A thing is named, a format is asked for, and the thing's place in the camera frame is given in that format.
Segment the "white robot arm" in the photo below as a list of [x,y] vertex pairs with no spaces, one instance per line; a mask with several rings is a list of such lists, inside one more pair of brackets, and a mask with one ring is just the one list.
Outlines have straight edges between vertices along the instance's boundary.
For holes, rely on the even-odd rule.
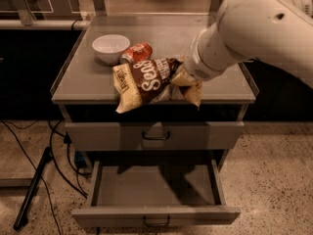
[[189,81],[254,59],[313,86],[312,0],[224,0],[183,58]]

